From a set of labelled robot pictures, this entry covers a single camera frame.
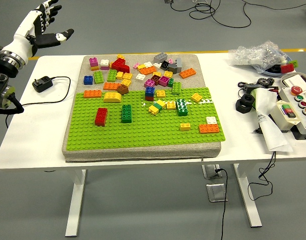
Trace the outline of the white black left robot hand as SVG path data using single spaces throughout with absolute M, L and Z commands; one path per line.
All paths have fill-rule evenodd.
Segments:
M 47 0 L 30 11 L 16 30 L 13 41 L 1 50 L 0 59 L 22 69 L 37 50 L 56 47 L 67 41 L 74 33 L 73 29 L 45 33 L 62 8 L 54 5 L 56 3 L 56 0 Z

